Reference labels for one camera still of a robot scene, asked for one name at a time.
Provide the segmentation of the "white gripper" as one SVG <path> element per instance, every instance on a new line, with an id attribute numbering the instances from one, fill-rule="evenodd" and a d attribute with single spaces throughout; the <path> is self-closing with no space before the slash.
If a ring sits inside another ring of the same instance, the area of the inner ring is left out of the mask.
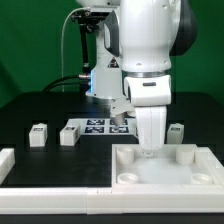
<path id="1" fill-rule="evenodd" d="M 140 148 L 146 157 L 153 157 L 153 151 L 164 144 L 167 106 L 171 103 L 171 77 L 126 77 L 124 90 L 134 107 Z"/>

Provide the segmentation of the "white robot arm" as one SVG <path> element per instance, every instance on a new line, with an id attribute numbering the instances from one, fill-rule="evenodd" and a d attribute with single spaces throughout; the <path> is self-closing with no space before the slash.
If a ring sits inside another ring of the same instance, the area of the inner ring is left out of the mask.
<path id="1" fill-rule="evenodd" d="M 96 34 L 97 62 L 86 95 L 111 105 L 117 126 L 136 118 L 140 149 L 164 144 L 171 103 L 170 58 L 194 43 L 197 26 L 189 0 L 76 0 L 79 23 Z"/>

